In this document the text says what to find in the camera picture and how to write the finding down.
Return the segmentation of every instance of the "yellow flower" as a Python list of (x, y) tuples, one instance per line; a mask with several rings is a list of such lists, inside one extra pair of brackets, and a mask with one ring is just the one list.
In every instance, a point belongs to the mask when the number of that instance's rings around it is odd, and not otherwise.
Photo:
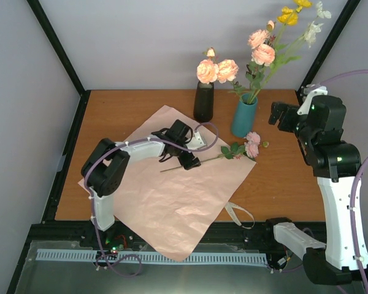
[(312, 6), (312, 2), (308, 0), (293, 0), (298, 6), (302, 6), (305, 8), (310, 8)]
[(277, 20), (281, 23), (286, 23), (289, 26), (295, 26), (299, 21), (299, 15), (295, 10), (285, 6), (282, 8), (282, 15), (277, 17)]

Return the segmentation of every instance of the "black vase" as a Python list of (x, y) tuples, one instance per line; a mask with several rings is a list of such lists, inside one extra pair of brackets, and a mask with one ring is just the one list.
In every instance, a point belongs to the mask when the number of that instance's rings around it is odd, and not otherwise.
[(214, 83), (197, 83), (194, 119), (199, 123), (211, 121), (214, 109)]

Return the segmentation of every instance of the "cable tie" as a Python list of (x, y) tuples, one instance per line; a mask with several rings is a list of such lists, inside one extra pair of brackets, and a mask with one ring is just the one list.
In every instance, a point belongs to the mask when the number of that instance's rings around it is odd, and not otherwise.
[(359, 260), (360, 262), (364, 262), (364, 257), (362, 257), (362, 256), (355, 256), (355, 260)]

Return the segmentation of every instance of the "gray floor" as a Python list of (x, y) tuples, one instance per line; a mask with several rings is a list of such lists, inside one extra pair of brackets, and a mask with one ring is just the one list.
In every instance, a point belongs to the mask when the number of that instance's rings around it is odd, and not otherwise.
[[(27, 294), (208, 294), (208, 293), (340, 293), (334, 286), (313, 285), (304, 270), (294, 273), (271, 274), (266, 268), (249, 266), (178, 266), (144, 265), (141, 275), (126, 279), (111, 271), (96, 271), (92, 263), (36, 262), (37, 248), (70, 249), (77, 244), (69, 242), (34, 243), (23, 270), (17, 293)], [(197, 251), (230, 251), (228, 246), (199, 247)], [(299, 260), (292, 260), (295, 267)], [(137, 265), (118, 265), (126, 273)], [(359, 284), (346, 285), (348, 293), (363, 293)]]

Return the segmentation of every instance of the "perforated metal strip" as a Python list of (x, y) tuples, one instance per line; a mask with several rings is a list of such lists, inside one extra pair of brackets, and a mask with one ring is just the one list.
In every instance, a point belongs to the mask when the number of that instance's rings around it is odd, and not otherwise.
[[(95, 262), (97, 251), (89, 250), (62, 250), (62, 249), (38, 249), (36, 260), (55, 262)], [(119, 252), (117, 257), (108, 257), (108, 260), (125, 256), (126, 254), (137, 254), (142, 263), (146, 265), (248, 265), (265, 266), (267, 264), (265, 254), (257, 253), (205, 253), (193, 252), (182, 262), (171, 260), (158, 252)], [(138, 263), (130, 257), (123, 263)]]

